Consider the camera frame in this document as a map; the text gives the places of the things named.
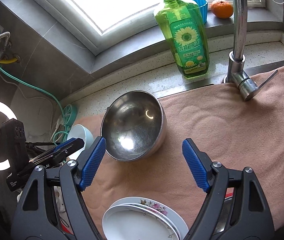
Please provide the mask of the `left gloved hand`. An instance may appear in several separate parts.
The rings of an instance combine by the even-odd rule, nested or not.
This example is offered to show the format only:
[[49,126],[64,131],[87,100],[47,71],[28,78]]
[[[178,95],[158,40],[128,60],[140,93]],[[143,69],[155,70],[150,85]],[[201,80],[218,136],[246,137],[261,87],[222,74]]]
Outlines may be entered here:
[[54,187],[54,193],[55,193],[55,199],[56,199],[56,205],[59,213],[64,213],[65,210],[65,205],[62,197],[62,191],[59,186]]

